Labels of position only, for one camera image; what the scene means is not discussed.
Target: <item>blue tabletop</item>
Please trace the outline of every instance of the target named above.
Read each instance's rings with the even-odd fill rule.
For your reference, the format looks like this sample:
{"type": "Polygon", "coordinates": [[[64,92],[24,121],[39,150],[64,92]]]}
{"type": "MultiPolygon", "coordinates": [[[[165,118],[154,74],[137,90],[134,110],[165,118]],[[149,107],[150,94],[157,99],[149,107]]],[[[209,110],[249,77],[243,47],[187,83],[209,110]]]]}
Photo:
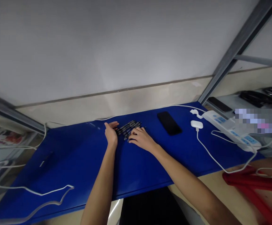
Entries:
{"type": "MultiPolygon", "coordinates": [[[[205,110],[199,102],[185,105],[205,110]]],[[[198,119],[190,113],[190,108],[167,107],[145,112],[118,116],[106,122],[118,121],[122,126],[131,120],[142,122],[149,135],[172,157],[182,163],[196,176],[221,170],[196,139],[191,120],[204,124],[199,138],[213,157],[229,168],[245,163],[251,152],[241,150],[237,145],[214,135],[216,128],[205,119],[198,119]],[[157,113],[168,111],[182,133],[169,136],[157,118],[157,113]]],[[[28,223],[35,223],[84,208],[90,194],[107,147],[104,135],[105,121],[92,121],[55,129],[50,129],[43,143],[18,175],[12,186],[26,186],[39,193],[59,189],[67,184],[74,189],[66,195],[62,205],[49,205],[40,209],[28,223]],[[53,152],[47,162],[42,161],[53,152]]],[[[120,136],[116,150],[114,168],[113,200],[140,194],[173,184],[167,172],[149,152],[130,144],[120,136]]],[[[8,190],[0,201],[0,219],[28,216],[39,205],[60,201],[67,189],[37,196],[23,189],[8,190]]]]}

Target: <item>smartphone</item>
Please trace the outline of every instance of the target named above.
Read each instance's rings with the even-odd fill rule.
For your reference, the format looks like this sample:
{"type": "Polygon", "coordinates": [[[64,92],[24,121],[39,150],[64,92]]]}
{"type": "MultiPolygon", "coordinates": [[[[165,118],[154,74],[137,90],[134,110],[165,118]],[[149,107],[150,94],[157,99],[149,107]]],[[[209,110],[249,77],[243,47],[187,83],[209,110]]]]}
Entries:
{"type": "Polygon", "coordinates": [[[213,105],[215,105],[217,108],[219,108],[223,112],[229,112],[232,110],[229,106],[223,104],[220,100],[218,100],[215,97],[208,98],[208,101],[211,102],[213,105]]]}
{"type": "Polygon", "coordinates": [[[171,117],[169,112],[160,112],[157,114],[157,116],[160,122],[162,123],[163,127],[165,128],[165,130],[170,136],[182,133],[181,128],[174,121],[174,119],[171,117]]]}

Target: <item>red stool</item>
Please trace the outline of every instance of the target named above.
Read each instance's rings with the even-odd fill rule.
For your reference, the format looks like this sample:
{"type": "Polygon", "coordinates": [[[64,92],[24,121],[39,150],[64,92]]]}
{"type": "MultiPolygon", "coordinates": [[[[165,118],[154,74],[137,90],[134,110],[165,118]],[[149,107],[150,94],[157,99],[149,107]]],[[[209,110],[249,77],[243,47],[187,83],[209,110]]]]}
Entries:
{"type": "Polygon", "coordinates": [[[223,173],[228,185],[237,187],[262,213],[265,220],[272,225],[272,209],[254,191],[255,189],[272,191],[272,179],[255,176],[255,169],[248,167],[236,173],[223,173]]]}

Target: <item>metal frame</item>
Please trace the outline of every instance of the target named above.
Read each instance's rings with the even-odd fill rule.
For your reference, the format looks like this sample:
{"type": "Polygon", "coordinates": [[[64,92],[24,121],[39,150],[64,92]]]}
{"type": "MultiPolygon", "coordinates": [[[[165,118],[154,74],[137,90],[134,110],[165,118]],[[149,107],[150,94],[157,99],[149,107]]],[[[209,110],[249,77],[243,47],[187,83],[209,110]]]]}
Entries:
{"type": "Polygon", "coordinates": [[[252,62],[252,63],[259,63],[267,66],[272,67],[272,59],[260,58],[260,57],[253,57],[253,56],[246,56],[246,55],[236,55],[234,59],[252,62]]]}
{"type": "Polygon", "coordinates": [[[0,102],[0,116],[10,119],[37,133],[44,134],[44,125],[0,102]]]}
{"type": "MultiPolygon", "coordinates": [[[[212,80],[198,100],[202,105],[205,104],[210,94],[235,65],[238,60],[235,57],[241,55],[246,50],[271,16],[272,0],[260,0],[216,67],[212,80]]],[[[264,59],[255,62],[262,64],[264,59]]]]}

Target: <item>power strip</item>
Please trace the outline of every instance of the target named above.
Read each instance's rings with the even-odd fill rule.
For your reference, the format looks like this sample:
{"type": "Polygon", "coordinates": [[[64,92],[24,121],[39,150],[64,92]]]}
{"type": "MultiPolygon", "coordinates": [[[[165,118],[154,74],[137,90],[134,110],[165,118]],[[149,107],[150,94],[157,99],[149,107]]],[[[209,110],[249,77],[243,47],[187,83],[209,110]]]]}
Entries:
{"type": "Polygon", "coordinates": [[[248,135],[248,133],[237,133],[235,131],[235,120],[234,118],[230,118],[226,120],[217,112],[211,110],[205,112],[203,118],[214,125],[217,129],[223,132],[228,138],[230,138],[235,143],[243,143],[237,144],[242,150],[246,152],[256,152],[261,148],[261,143],[254,139],[252,136],[248,135]]]}

